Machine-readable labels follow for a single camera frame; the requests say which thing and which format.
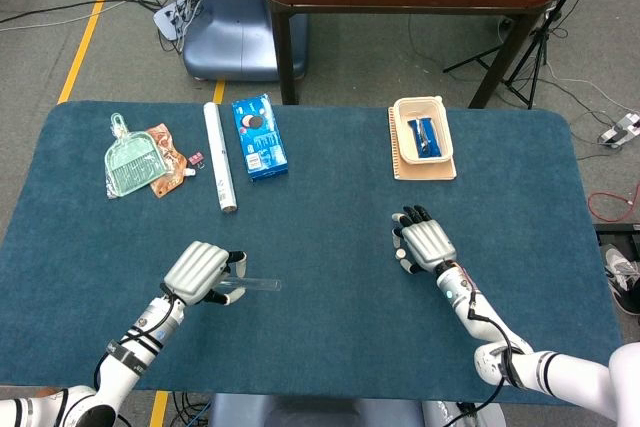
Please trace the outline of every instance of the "oreo box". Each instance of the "oreo box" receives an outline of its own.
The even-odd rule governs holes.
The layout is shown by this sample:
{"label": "oreo box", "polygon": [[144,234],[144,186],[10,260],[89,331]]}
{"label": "oreo box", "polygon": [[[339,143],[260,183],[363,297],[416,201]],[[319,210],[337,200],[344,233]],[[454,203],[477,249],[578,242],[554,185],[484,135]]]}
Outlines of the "oreo box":
{"label": "oreo box", "polygon": [[242,153],[251,180],[284,174],[287,157],[267,94],[232,104]]}

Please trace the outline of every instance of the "transparent tube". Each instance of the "transparent tube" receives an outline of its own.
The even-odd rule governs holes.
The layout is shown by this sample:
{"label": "transparent tube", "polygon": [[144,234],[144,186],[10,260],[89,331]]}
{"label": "transparent tube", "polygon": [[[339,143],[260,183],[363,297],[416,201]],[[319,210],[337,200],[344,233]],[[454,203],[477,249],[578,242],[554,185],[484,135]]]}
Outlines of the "transparent tube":
{"label": "transparent tube", "polygon": [[249,279],[240,277],[227,277],[219,284],[221,287],[237,289],[243,287],[247,290],[266,290],[278,292],[282,288],[282,283],[278,279]]}

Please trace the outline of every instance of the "small dustpan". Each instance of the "small dustpan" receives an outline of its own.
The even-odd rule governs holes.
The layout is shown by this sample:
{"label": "small dustpan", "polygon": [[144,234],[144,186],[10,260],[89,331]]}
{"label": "small dustpan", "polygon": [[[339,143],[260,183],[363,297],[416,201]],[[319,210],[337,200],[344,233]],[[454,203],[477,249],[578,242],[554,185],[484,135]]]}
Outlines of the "small dustpan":
{"label": "small dustpan", "polygon": [[129,132],[118,113],[111,116],[111,131],[117,140],[104,156],[109,193],[123,197],[167,172],[162,155],[149,134]]}

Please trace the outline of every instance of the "shoe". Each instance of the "shoe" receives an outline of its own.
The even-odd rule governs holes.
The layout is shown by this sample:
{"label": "shoe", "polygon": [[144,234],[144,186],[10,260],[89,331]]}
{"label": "shoe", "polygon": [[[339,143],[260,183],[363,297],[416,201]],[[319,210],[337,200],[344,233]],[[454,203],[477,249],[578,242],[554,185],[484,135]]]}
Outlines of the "shoe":
{"label": "shoe", "polygon": [[613,245],[600,247],[611,294],[627,314],[640,315],[640,270]]}

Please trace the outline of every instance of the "robotic arm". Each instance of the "robotic arm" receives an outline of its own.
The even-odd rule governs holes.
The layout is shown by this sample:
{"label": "robotic arm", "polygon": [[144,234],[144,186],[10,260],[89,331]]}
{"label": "robotic arm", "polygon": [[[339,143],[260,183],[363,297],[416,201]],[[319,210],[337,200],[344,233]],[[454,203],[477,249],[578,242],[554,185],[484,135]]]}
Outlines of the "robotic arm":
{"label": "robotic arm", "polygon": [[95,389],[79,386],[49,397],[0,401],[0,426],[113,426],[124,399],[182,323],[184,309],[201,301],[229,305],[242,297],[244,288],[229,294],[213,289],[232,265],[244,277],[246,260],[244,252],[193,242],[165,276],[165,294],[151,301],[119,341],[109,342],[96,368]]}
{"label": "robotic arm", "polygon": [[[467,271],[456,263],[456,250],[440,224],[421,206],[404,210],[404,214],[393,215],[396,258],[411,274],[435,274],[438,288],[467,332],[488,342],[474,354],[476,371],[485,382],[504,382],[552,395],[617,420],[619,427],[640,425],[635,412],[640,343],[616,350],[609,368],[556,352],[534,352],[505,325]],[[414,263],[401,248],[403,242]]]}

